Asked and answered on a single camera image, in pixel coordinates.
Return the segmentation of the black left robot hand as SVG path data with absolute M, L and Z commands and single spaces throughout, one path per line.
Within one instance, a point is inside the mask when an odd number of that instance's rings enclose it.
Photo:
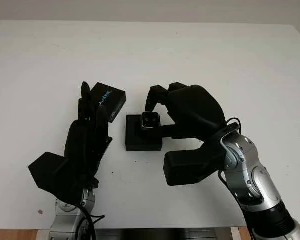
M 76 181 L 83 188 L 99 187 L 95 176 L 112 140 L 106 108 L 95 102 L 90 86 L 84 81 L 78 100 L 78 118 L 70 126 L 64 151 L 74 167 Z

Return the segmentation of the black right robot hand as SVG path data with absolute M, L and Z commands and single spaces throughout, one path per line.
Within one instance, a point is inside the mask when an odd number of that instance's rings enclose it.
M 145 112 L 154 111 L 157 104 L 166 107 L 174 124 L 143 127 L 142 151 L 160 151 L 163 138 L 198 139 L 203 142 L 225 128 L 225 114 L 217 100 L 200 85 L 171 83 L 168 89 L 160 85 L 150 87 Z

